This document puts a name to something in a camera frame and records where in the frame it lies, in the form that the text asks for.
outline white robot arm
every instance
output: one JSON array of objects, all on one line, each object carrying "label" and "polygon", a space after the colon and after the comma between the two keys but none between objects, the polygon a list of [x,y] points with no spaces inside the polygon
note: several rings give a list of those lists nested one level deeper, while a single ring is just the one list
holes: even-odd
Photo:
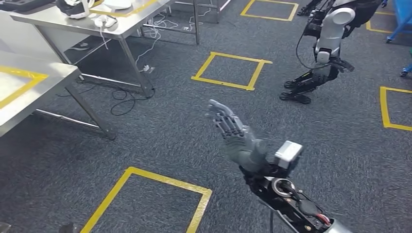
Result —
[{"label": "white robot arm", "polygon": [[355,11],[348,7],[330,10],[325,16],[322,23],[321,35],[315,47],[317,63],[326,65],[329,63],[331,57],[339,57],[345,26],[354,18]]}]

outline table top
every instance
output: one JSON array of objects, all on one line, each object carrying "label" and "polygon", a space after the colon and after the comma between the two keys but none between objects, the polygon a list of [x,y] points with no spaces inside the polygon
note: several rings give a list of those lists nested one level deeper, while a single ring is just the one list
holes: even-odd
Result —
[{"label": "table top", "polygon": [[[159,14],[162,10],[174,3],[176,0],[132,0],[132,7],[126,10],[117,10],[116,14],[127,14],[127,17],[115,17],[117,23],[110,28],[103,28],[103,36],[110,39],[122,39],[136,32],[136,29],[143,25],[147,19]],[[103,10],[102,5],[92,8],[92,10]],[[91,14],[82,19],[71,19],[64,15],[55,5],[49,4],[26,13],[11,13],[10,16],[19,22],[30,23],[36,26],[53,27],[64,31],[83,33],[100,36],[100,28],[96,27],[93,19],[98,14]]]},{"label": "table top", "polygon": [[79,75],[75,66],[0,51],[0,136]]}]

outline blue metal frame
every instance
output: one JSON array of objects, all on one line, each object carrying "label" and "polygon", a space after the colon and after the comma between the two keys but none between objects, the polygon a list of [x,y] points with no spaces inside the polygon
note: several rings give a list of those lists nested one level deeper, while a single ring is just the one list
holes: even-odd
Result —
[{"label": "blue metal frame", "polygon": [[406,26],[412,26],[412,1],[410,0],[394,0],[394,9],[398,27],[396,30],[386,38],[386,42],[395,39],[395,36],[402,33],[412,33],[412,31],[404,30]]}]

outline yellow floor tape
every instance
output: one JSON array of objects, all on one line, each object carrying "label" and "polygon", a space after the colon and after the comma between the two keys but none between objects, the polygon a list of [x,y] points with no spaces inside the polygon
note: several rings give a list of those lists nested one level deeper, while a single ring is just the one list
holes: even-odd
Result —
[{"label": "yellow floor tape", "polygon": [[39,82],[43,81],[45,78],[48,77],[47,74],[41,74],[28,70],[22,70],[14,67],[5,66],[0,66],[0,73],[6,73],[9,75],[30,79],[30,81],[27,84],[25,84],[24,86],[22,86],[17,91],[13,92],[11,95],[7,96],[3,100],[0,100],[0,109],[4,108],[6,105],[10,104],[12,101],[17,99],[26,91],[30,90],[32,87],[36,86]]}]

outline black power cable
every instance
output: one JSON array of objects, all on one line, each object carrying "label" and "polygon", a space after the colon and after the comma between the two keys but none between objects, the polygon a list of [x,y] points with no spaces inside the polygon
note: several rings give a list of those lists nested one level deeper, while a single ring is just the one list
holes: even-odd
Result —
[{"label": "black power cable", "polygon": [[[119,102],[119,103],[117,103],[117,104],[115,104],[115,105],[113,105],[113,106],[110,108],[110,114],[118,117],[118,116],[122,116],[122,115],[125,115],[125,114],[128,114],[129,112],[131,112],[131,111],[134,109],[135,105],[136,105],[136,101],[139,101],[139,100],[148,100],[148,99],[151,99],[153,96],[155,96],[156,89],[153,87],[152,82],[151,82],[150,80],[148,80],[148,81],[149,81],[150,85],[152,86],[151,90],[153,91],[153,94],[152,94],[151,96],[146,97],[146,98],[136,98],[136,97],[132,94],[131,91],[125,90],[125,89],[119,87],[118,85],[114,85],[114,84],[111,84],[111,83],[95,83],[95,82],[90,82],[90,83],[93,83],[94,86],[92,86],[91,88],[89,88],[89,89],[87,89],[87,90],[85,90],[85,91],[80,92],[79,94],[88,92],[88,91],[94,89],[94,88],[97,87],[97,86],[106,86],[106,87],[108,86],[108,87],[111,87],[111,88],[115,88],[116,90],[112,91],[112,94],[111,94],[111,95],[112,95],[112,98],[115,99],[115,100],[122,100],[122,101]],[[118,92],[122,92],[123,95],[122,95],[121,97],[116,96],[116,93],[118,93]],[[59,96],[59,97],[69,97],[69,96],[71,96],[71,95],[64,95],[64,96],[62,96],[62,95],[57,95],[57,96]],[[119,105],[124,104],[124,103],[126,103],[126,102],[130,102],[130,101],[132,101],[133,104],[132,104],[132,106],[130,107],[129,110],[127,110],[127,111],[125,111],[125,112],[122,112],[122,113],[115,113],[114,110],[115,110],[116,107],[118,107]]]}]

